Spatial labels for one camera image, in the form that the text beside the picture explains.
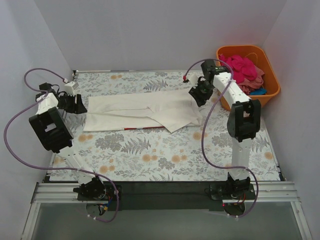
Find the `white t shirt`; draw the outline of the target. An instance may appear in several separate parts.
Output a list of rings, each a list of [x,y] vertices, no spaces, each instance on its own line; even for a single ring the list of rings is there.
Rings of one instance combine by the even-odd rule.
[[[173,133],[200,126],[202,115],[188,89],[91,96],[83,130],[122,131],[164,127]]]

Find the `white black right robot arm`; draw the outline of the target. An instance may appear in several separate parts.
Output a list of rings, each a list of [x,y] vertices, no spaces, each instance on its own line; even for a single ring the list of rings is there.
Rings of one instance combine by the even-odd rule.
[[[232,140],[231,166],[226,181],[218,181],[210,188],[214,200],[225,197],[244,199],[247,192],[252,191],[251,179],[254,173],[249,169],[250,147],[261,126],[261,103],[247,96],[234,80],[234,71],[225,61],[221,60],[217,66],[214,58],[198,61],[203,75],[191,79],[183,76],[185,83],[192,84],[189,94],[198,107],[204,106],[215,89],[220,91],[220,98],[224,98],[230,107],[227,120],[227,131]]]

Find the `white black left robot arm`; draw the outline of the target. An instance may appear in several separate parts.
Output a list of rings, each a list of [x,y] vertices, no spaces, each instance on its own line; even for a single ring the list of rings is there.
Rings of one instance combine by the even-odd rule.
[[[74,136],[60,113],[60,110],[71,114],[86,113],[81,95],[59,95],[53,85],[46,82],[39,85],[39,90],[40,93],[35,97],[37,102],[40,101],[37,112],[29,118],[35,134],[47,151],[57,154],[64,159],[68,167],[76,169],[74,174],[79,183],[79,187],[74,189],[76,193],[89,199],[103,199],[107,193],[106,187],[79,155],[73,141]]]

